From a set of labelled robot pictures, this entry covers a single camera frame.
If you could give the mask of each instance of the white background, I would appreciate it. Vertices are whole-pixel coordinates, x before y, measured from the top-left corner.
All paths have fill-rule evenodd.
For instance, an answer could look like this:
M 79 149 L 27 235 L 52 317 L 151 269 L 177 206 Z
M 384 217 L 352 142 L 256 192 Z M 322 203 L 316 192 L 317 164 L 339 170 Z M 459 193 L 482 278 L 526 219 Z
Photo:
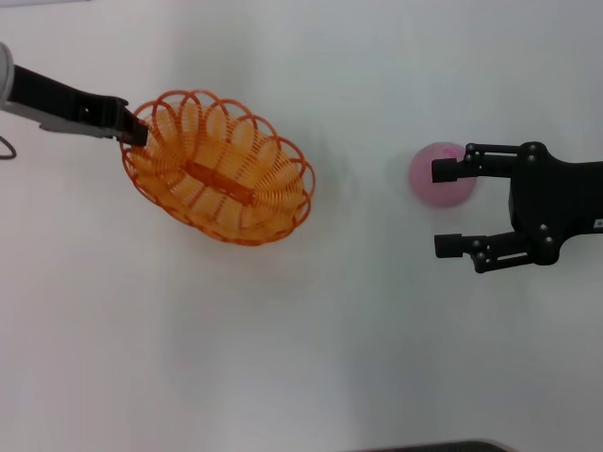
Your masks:
M 508 181 L 434 211 L 438 140 L 603 160 L 603 3 L 95 0 L 0 11 L 15 62 L 133 106 L 211 89 L 318 176 L 287 240 L 229 246 L 144 200 L 116 142 L 0 115 L 0 449 L 314 452 L 603 441 L 603 240 L 485 275 L 434 234 L 510 231 Z

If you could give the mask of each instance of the orange wire basket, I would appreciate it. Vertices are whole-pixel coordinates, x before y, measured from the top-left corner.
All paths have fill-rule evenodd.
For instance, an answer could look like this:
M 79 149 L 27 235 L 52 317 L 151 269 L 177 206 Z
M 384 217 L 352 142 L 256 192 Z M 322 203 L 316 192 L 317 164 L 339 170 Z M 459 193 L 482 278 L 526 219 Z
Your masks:
M 314 170 L 239 102 L 171 91 L 135 115 L 149 139 L 145 147 L 122 143 L 123 166 L 138 191 L 174 218 L 248 246 L 285 238 L 308 218 Z

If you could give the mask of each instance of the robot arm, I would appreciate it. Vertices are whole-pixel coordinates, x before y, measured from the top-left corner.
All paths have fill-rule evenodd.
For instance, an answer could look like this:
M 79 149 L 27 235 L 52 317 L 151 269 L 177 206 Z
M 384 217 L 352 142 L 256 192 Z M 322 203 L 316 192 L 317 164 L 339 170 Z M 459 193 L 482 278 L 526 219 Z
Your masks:
M 48 132 L 116 138 L 144 146 L 148 128 L 124 99 L 89 94 L 16 66 L 0 42 L 0 110 L 40 123 Z
M 461 162 L 454 158 L 432 162 L 435 183 L 476 176 L 511 179 L 514 231 L 437 235 L 437 257 L 466 253 L 478 273 L 525 264 L 551 266 L 567 239 L 603 233 L 603 162 L 562 162 L 539 142 L 516 147 L 469 144 Z

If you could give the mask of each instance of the pink object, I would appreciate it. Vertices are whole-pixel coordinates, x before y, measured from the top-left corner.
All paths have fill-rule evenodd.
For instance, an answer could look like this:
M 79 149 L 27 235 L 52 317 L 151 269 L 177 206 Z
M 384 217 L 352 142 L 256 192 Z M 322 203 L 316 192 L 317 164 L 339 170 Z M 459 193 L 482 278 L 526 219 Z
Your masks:
M 464 158 L 464 147 L 454 143 L 432 143 L 421 149 L 413 158 L 408 180 L 416 196 L 433 207 L 453 207 L 465 202 L 476 183 L 476 178 L 457 182 L 432 182 L 432 161 L 438 158 Z

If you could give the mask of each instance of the cable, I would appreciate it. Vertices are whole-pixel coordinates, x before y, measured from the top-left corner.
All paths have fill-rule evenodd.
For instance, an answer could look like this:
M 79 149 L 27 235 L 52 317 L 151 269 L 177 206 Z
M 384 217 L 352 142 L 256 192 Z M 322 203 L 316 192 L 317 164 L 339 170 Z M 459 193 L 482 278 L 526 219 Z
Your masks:
M 17 156 L 17 151 L 14 146 L 10 144 L 4 137 L 0 137 L 0 143 L 4 144 L 10 151 L 10 155 L 0 155 L 0 160 L 12 160 Z

